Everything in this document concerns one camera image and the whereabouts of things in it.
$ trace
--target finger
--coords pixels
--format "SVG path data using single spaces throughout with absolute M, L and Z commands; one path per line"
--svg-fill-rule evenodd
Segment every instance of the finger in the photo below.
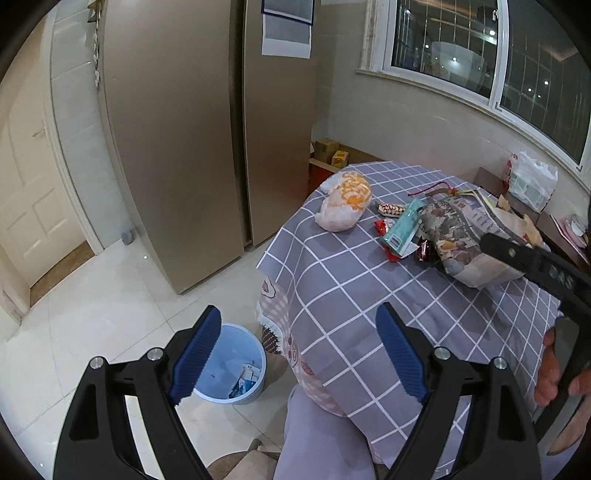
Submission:
M 554 327 L 552 327 L 550 330 L 548 330 L 545 334 L 544 334 L 544 345 L 545 346 L 550 346 L 550 345 L 554 345 L 554 338 L 555 338 L 555 334 L 554 334 Z
M 542 355 L 542 364 L 538 370 L 538 379 L 542 377 L 547 378 L 555 384 L 560 380 L 560 364 L 552 347 L 544 350 L 544 354 Z
M 550 403 L 550 400 L 538 392 L 537 388 L 534 390 L 534 400 L 540 407 L 547 407 Z
M 570 395 L 586 395 L 591 393 L 591 369 L 585 370 L 569 385 Z
M 538 379 L 538 384 L 535 386 L 534 391 L 548 401 L 554 400 L 558 395 L 558 387 L 556 384 L 544 377 Z

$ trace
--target gold refrigerator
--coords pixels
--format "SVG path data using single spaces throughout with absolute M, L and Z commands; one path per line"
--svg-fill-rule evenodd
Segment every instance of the gold refrigerator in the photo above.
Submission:
M 96 80 L 134 225 L 177 293 L 307 193 L 316 61 L 261 54 L 262 0 L 107 0 Z

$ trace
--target cardboard box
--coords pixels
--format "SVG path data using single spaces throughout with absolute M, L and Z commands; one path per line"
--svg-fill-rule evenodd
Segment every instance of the cardboard box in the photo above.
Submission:
M 346 152 L 345 150 L 337 150 L 336 153 L 333 155 L 330 164 L 333 167 L 344 168 L 347 166 L 348 161 L 349 152 Z
M 339 142 L 331 140 L 330 138 L 316 140 L 316 142 L 314 142 L 314 158 L 323 161 L 324 163 L 330 163 L 330 160 L 339 149 L 339 146 Z

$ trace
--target table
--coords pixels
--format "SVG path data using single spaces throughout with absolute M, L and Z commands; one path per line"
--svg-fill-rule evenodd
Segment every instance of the table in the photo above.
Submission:
M 537 213 L 533 211 L 525 203 L 516 199 L 510 193 L 507 193 L 503 187 L 501 179 L 482 167 L 479 168 L 478 173 L 476 173 L 474 184 L 484 188 L 495 197 L 503 194 L 507 198 L 507 201 L 509 201 L 513 210 L 522 215 L 528 215 L 531 218 L 542 234 L 544 242 L 550 246 L 550 249 L 554 253 L 560 255 L 565 260 L 570 261 L 575 267 L 585 273 L 591 272 L 588 263 L 581 258 L 570 243 L 568 243 L 560 234 L 550 215 L 545 212 Z
M 439 170 L 403 163 L 355 164 L 346 170 L 364 174 L 373 195 L 384 202 L 408 203 L 407 192 L 440 180 L 475 188 Z M 533 409 L 542 336 L 554 322 L 557 300 L 524 278 L 478 291 L 414 256 L 390 263 L 376 240 L 375 207 L 354 228 L 331 233 L 314 221 L 324 198 L 320 190 L 308 197 L 257 266 L 267 275 L 259 319 L 280 339 L 279 350 L 306 393 L 326 410 L 350 417 L 375 460 L 394 462 L 420 405 L 404 392 L 375 330 L 376 309 L 389 301 L 407 325 L 461 359 L 488 363 L 504 356 Z M 468 406 L 463 398 L 440 475 L 456 456 Z

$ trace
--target gray checkered tablecloth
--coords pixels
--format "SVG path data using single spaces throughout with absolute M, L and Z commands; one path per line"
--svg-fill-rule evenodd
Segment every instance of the gray checkered tablecloth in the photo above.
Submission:
M 439 170 L 403 163 L 347 170 L 364 174 L 374 197 L 388 203 L 407 204 L 407 192 L 440 180 L 475 188 Z M 314 221 L 325 197 L 320 190 L 308 197 L 258 268 L 287 294 L 291 334 L 302 359 L 386 465 L 399 454 L 421 407 L 404 392 L 375 330 L 376 309 L 385 301 L 433 345 L 461 359 L 488 363 L 504 356 L 533 409 L 542 337 L 554 323 L 557 300 L 524 278 L 479 291 L 414 256 L 390 263 L 376 240 L 375 207 L 354 228 L 331 233 Z M 462 398 L 436 476 L 451 468 L 468 408 L 469 398 Z

